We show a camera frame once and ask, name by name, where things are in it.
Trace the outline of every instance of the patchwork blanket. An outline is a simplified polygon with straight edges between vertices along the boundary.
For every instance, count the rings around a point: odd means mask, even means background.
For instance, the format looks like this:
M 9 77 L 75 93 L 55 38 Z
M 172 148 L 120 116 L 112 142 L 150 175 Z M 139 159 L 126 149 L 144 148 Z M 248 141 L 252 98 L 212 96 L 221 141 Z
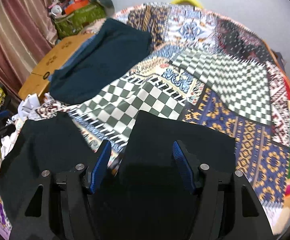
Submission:
M 150 32 L 152 53 L 83 104 L 51 99 L 29 118 L 68 112 L 93 150 L 111 141 L 109 165 L 139 110 L 226 133 L 236 139 L 237 169 L 280 233 L 290 216 L 290 81 L 270 48 L 245 26 L 192 6 L 147 3 L 114 19 Z M 97 35 L 104 21 L 85 32 Z

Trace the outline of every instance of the curtain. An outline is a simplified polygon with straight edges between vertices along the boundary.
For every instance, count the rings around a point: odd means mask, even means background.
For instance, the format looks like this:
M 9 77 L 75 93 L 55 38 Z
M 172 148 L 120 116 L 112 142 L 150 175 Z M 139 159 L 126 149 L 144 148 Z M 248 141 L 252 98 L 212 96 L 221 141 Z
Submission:
M 47 6 L 48 0 L 0 0 L 0 83 L 14 98 L 57 39 Z

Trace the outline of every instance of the metal bolt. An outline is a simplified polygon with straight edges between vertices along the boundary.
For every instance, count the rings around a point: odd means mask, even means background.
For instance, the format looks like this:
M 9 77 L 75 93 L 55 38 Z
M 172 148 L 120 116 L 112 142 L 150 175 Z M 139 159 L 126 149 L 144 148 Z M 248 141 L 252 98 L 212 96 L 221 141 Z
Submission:
M 200 168 L 201 168 L 202 170 L 206 171 L 206 170 L 209 169 L 209 166 L 208 166 L 207 164 L 203 163 L 203 164 L 200 165 Z
M 75 168 L 76 168 L 76 170 L 80 171 L 80 170 L 82 170 L 83 168 L 85 168 L 85 165 L 82 164 L 82 163 L 79 163 L 79 164 L 77 164 L 77 165 L 75 166 Z
M 49 174 L 50 174 L 49 170 L 44 170 L 44 171 L 41 173 L 41 175 L 42 175 L 43 177 L 47 177 Z
M 237 170 L 237 171 L 235 171 L 235 175 L 237 177 L 242 177 L 244 175 L 244 173 L 242 173 L 241 171 Z

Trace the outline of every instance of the brown cardboard box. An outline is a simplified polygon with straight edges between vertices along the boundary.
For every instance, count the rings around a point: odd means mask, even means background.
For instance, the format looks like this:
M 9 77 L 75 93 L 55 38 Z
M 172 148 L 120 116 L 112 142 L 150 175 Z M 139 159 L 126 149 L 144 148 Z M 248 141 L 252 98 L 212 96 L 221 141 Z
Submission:
M 48 76 L 64 65 L 74 52 L 93 35 L 93 33 L 78 34 L 62 39 L 32 70 L 18 92 L 19 97 L 25 100 L 29 94 L 37 93 L 41 101 L 44 94 L 48 92 Z

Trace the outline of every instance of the checkered fabric patch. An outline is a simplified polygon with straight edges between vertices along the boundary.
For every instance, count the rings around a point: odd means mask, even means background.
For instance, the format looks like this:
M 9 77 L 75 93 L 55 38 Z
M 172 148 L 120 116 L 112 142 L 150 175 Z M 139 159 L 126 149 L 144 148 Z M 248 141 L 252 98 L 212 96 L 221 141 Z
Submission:
M 267 70 L 264 64 L 229 55 L 186 48 L 170 61 L 213 89 L 229 110 L 250 120 L 271 125 Z
M 156 87 L 150 80 L 120 78 L 83 103 L 78 113 L 99 120 L 103 123 L 102 129 L 115 130 L 123 141 L 127 141 L 139 110 L 176 120 L 183 108 L 184 103 Z

